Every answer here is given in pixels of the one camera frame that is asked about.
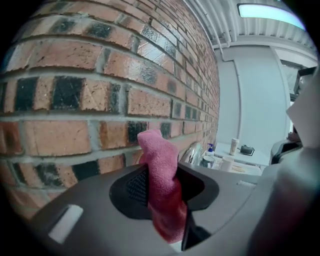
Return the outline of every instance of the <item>white panel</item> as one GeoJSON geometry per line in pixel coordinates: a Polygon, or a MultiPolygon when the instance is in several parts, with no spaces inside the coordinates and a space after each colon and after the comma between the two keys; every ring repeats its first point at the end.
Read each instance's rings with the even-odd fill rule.
{"type": "MultiPolygon", "coordinates": [[[[265,155],[272,145],[285,139],[287,114],[281,70],[269,47],[241,46],[223,50],[226,59],[234,59],[242,84],[242,129],[240,143],[265,155]]],[[[236,135],[239,118],[236,113],[239,96],[232,62],[218,59],[220,78],[220,114],[217,141],[229,142],[236,135]]]]}

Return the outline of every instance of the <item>white slot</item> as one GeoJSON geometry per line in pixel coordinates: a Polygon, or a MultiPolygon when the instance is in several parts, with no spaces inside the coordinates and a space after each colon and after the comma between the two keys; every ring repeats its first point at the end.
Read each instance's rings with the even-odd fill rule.
{"type": "Polygon", "coordinates": [[[49,232],[49,237],[57,243],[63,244],[83,212],[84,209],[80,206],[70,204],[68,210],[49,232]]]}

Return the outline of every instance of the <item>pink microfiber towel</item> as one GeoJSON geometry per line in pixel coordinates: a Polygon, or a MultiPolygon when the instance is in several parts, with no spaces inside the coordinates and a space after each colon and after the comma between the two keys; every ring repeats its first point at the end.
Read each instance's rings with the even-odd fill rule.
{"type": "Polygon", "coordinates": [[[139,162],[147,163],[149,168],[148,208],[153,225],[169,244],[176,243],[183,239],[187,218],[187,206],[176,177],[178,149],[162,138],[158,129],[140,132],[137,138],[143,150],[139,162]]]}

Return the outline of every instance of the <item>ceiling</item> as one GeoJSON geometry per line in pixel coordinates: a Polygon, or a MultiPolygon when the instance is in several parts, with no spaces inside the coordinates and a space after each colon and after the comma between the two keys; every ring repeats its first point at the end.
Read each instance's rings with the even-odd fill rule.
{"type": "Polygon", "coordinates": [[[237,45],[267,45],[297,51],[317,59],[316,47],[303,29],[266,18],[242,18],[237,4],[275,6],[290,12],[277,0],[185,0],[206,30],[213,48],[237,45]]]}

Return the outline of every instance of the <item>ceiling light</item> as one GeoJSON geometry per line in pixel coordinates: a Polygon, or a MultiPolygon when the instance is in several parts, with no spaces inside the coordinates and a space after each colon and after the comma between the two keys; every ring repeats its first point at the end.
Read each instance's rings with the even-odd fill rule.
{"type": "Polygon", "coordinates": [[[298,19],[298,17],[289,11],[263,4],[240,3],[237,6],[239,14],[242,18],[272,19],[276,21],[290,23],[303,30],[306,30],[305,26],[298,19]]]}

